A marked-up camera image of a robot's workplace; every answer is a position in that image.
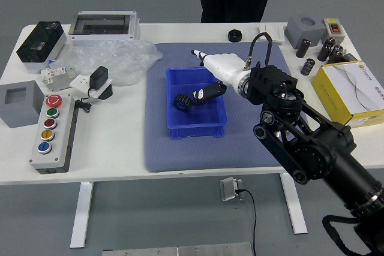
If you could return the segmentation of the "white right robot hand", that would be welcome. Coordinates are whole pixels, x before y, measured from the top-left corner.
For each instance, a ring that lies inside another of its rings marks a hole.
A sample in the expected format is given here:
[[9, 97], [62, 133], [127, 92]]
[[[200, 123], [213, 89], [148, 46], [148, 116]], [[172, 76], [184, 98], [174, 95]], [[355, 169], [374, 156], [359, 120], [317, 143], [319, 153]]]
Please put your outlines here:
[[234, 53], [207, 55], [199, 50], [192, 50], [203, 66], [218, 79], [198, 91], [192, 92], [197, 106], [204, 105], [205, 101], [223, 95], [228, 86], [243, 98], [247, 97], [250, 70], [246, 70], [245, 62]]

